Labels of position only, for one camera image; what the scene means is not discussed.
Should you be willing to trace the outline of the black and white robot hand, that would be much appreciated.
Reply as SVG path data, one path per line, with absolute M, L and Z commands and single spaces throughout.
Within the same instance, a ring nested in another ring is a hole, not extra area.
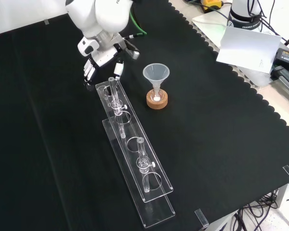
M 97 74 L 98 69 L 107 65 L 113 59 L 117 58 L 119 53 L 122 51 L 122 48 L 119 44 L 116 43 L 106 51 L 94 53 L 92 46 L 87 46 L 85 49 L 80 51 L 84 57 L 89 57 L 83 68 L 84 85 L 88 91 L 92 91 L 94 88 L 92 80 Z

